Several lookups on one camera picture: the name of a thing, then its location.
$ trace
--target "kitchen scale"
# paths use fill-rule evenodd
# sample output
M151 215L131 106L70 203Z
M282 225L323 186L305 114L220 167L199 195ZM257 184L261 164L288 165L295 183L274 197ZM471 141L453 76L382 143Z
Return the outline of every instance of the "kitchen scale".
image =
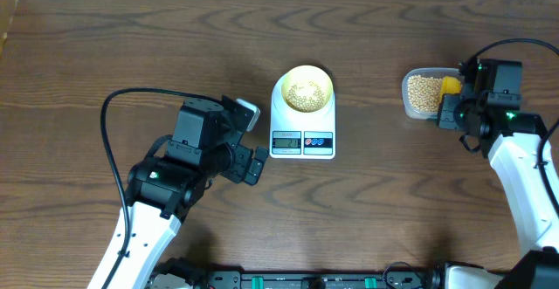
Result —
M295 67L272 91L270 155L332 159L335 156L335 94L322 69Z

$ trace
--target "green tape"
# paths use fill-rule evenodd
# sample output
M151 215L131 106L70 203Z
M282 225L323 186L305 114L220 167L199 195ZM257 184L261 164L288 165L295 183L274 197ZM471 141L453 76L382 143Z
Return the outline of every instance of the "green tape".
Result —
M365 279L365 289L375 289L376 288L376 278L366 278Z
M252 277L252 289L264 289L264 277Z

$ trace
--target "wooden table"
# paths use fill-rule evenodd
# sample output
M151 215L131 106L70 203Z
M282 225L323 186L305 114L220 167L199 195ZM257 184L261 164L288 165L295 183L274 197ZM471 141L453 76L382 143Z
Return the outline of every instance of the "wooden table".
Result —
M273 85L305 63L335 76L335 159L270 160L253 188L217 179L162 259L247 271L438 259L509 269L519 251L498 178L458 133L408 118L401 81L503 38L559 45L558 18L559 0L21 0L0 60L0 286L89 282L120 208L99 127L113 90L242 97L263 111L244 143L266 146ZM524 63L524 109L550 124L556 57L532 45L486 57ZM124 178L172 132L180 105L114 101L108 130Z

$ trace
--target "clear plastic container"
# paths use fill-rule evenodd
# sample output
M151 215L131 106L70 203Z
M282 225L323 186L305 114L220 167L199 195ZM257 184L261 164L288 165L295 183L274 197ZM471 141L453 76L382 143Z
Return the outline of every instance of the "clear plastic container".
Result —
M404 109L405 113L408 114L410 118L413 119L437 119L437 112L426 112L420 111L419 109L415 108L410 103L410 96L408 95L408 81L410 80L411 76L414 75L421 75L423 77L433 77L435 79L442 79L444 76L452 76L455 79L458 79L460 82L464 83L464 78L459 75L458 69L452 68L444 68L444 67L428 67L428 68L420 68L415 69L409 72L402 81L402 100L404 101Z

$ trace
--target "container filled with beans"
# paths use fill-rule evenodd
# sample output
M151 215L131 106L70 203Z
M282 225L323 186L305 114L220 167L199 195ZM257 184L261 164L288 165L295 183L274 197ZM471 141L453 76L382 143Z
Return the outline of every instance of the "container filled with beans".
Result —
M458 69L432 67L409 72L402 81L406 114L413 119L437 119L444 79L463 81Z

